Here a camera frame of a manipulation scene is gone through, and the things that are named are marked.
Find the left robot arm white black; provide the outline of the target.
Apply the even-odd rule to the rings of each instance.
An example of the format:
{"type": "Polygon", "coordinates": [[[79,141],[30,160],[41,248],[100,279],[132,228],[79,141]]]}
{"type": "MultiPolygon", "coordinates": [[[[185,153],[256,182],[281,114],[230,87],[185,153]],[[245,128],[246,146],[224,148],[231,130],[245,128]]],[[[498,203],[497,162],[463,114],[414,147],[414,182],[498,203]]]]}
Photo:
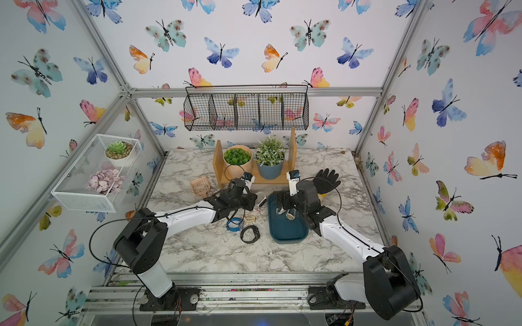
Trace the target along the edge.
{"type": "Polygon", "coordinates": [[[179,290],[160,262],[164,244],[174,236],[201,225],[227,220],[239,211],[252,211],[257,195],[251,191],[255,177],[245,173],[228,186],[194,205],[155,213],[138,210],[114,241],[114,249],[144,286],[146,303],[141,312],[194,311],[199,290],[179,290]]]}

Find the beige watch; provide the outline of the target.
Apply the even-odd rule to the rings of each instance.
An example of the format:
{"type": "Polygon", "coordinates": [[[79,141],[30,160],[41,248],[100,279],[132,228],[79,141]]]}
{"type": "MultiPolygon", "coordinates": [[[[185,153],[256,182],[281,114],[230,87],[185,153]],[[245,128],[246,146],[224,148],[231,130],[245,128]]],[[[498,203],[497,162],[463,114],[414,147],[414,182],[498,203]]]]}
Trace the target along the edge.
{"type": "Polygon", "coordinates": [[[256,222],[257,217],[255,215],[246,215],[244,219],[245,225],[253,225],[256,222]]]}

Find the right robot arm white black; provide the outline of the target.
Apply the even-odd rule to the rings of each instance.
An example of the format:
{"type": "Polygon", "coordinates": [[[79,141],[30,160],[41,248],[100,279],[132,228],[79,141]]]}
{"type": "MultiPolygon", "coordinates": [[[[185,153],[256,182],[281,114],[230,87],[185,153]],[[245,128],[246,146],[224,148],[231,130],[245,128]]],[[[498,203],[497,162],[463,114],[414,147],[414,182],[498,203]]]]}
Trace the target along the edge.
{"type": "Polygon", "coordinates": [[[397,246],[386,247],[349,227],[339,211],[322,204],[321,192],[336,192],[339,181],[315,178],[295,183],[289,190],[274,192],[277,210],[295,210],[308,229],[342,249],[362,268],[362,280],[348,275],[333,279],[331,296],[343,302],[368,304],[378,316],[390,320],[410,305],[422,302],[422,295],[405,253],[397,246]]]}

